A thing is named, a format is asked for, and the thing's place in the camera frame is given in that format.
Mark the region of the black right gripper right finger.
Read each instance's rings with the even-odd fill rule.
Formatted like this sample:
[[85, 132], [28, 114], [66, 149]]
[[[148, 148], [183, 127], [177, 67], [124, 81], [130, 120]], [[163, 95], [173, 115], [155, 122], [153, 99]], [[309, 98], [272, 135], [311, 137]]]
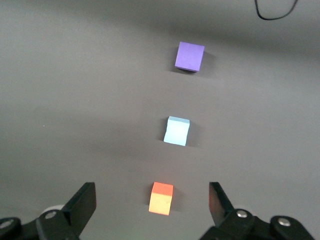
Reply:
[[202, 240], [270, 240], [269, 224], [242, 208], [234, 208], [218, 182], [209, 183], [208, 205], [214, 226]]

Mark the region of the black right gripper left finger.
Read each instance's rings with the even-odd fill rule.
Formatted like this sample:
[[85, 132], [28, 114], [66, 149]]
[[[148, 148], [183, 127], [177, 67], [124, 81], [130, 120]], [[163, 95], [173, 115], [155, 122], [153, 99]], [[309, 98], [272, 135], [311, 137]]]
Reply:
[[62, 207], [36, 219], [40, 240], [78, 240], [97, 207], [96, 185], [86, 182]]

